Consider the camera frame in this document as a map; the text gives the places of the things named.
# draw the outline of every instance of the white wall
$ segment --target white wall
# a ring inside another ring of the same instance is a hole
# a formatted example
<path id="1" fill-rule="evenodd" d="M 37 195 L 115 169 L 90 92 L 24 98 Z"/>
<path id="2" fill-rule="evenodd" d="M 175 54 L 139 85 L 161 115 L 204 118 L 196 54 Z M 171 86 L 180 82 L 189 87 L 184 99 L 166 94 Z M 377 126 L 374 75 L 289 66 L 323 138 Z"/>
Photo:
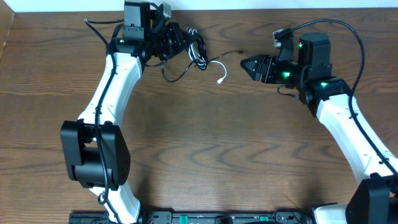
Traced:
<path id="1" fill-rule="evenodd" d="M 122 11 L 124 0 L 4 0 L 14 12 Z M 165 0 L 152 0 L 160 4 Z M 173 10 L 398 7 L 398 0 L 166 0 Z"/>

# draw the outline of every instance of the wooden table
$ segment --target wooden table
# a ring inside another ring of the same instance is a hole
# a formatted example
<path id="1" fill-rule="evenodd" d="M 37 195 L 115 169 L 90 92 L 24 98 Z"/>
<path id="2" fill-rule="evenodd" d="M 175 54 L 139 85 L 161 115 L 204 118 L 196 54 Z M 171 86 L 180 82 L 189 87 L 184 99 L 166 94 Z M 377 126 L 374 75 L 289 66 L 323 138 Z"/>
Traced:
<path id="1" fill-rule="evenodd" d="M 103 210 L 71 181 L 59 130 L 91 100 L 105 50 L 83 18 L 110 20 L 123 12 L 17 14 L 0 62 L 0 223 L 65 223 L 74 210 Z M 182 27 L 199 29 L 209 57 L 244 50 L 191 68 L 177 83 L 146 68 L 124 115 L 131 153 L 128 182 L 144 205 L 175 210 L 226 211 L 307 208 L 347 203 L 356 189 L 350 166 L 330 133 L 299 101 L 276 86 L 252 81 L 241 59 L 276 54 L 272 32 L 333 18 L 356 28 L 366 47 L 358 103 L 386 146 L 398 154 L 398 14 L 396 9 L 175 11 Z M 98 26 L 107 37 L 113 26 Z M 333 74 L 353 84 L 359 47 L 334 24 L 295 33 L 330 35 Z M 178 76 L 183 52 L 169 63 Z"/>

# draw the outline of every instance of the white cable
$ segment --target white cable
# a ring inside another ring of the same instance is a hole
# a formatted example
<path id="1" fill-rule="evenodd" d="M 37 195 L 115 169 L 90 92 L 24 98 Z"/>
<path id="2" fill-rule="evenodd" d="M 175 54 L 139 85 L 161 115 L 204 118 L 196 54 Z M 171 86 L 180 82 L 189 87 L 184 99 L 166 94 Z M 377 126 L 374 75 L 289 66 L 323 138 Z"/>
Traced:
<path id="1" fill-rule="evenodd" d="M 191 28 L 189 28 L 189 29 L 188 29 L 188 33 L 191 34 L 191 35 L 194 35 L 194 34 L 197 34 L 198 31 L 197 31 L 196 29 L 191 29 Z M 189 45 L 189 48 L 188 48 L 188 56 L 190 57 L 191 60 L 198 60 L 199 62 L 197 63 L 197 65 L 198 65 L 199 67 L 200 67 L 200 66 L 206 66 L 205 59 L 204 59 L 200 54 L 198 54 L 198 53 L 195 51 L 195 47 L 193 46 L 193 43 Z M 225 65 L 224 65 L 223 63 L 221 63 L 221 62 L 219 62 L 219 61 L 214 60 L 214 61 L 211 61 L 211 62 L 213 62 L 213 63 L 218 63 L 218 64 L 220 64 L 220 65 L 224 68 L 224 71 L 225 71 L 224 76 L 223 76 L 222 78 L 219 78 L 219 79 L 217 80 L 217 84 L 219 85 L 219 84 L 221 84 L 221 83 L 224 81 L 224 79 L 226 78 L 226 76 L 227 76 L 227 74 L 228 74 L 228 73 L 227 73 L 227 70 L 226 70 L 226 67 L 225 67 Z"/>

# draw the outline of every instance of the green led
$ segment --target green led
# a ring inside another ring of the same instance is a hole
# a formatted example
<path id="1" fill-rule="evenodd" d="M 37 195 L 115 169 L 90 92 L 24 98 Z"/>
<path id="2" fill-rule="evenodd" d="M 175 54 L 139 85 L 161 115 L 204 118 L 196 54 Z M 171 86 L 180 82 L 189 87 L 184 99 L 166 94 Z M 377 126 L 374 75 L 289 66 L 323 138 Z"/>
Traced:
<path id="1" fill-rule="evenodd" d="M 290 76 L 290 72 L 282 72 L 282 75 L 283 75 L 285 78 L 287 78 L 287 77 Z"/>

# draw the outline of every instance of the beige object in corner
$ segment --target beige object in corner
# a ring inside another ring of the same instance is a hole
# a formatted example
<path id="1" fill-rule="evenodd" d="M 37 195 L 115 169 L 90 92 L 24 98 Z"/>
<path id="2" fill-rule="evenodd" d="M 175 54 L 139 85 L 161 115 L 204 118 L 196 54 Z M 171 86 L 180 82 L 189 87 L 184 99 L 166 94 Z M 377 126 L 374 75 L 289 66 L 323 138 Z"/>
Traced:
<path id="1" fill-rule="evenodd" d="M 2 51 L 6 46 L 6 40 L 8 33 L 10 32 L 13 19 L 14 12 L 3 0 L 0 0 L 0 59 L 2 57 Z"/>

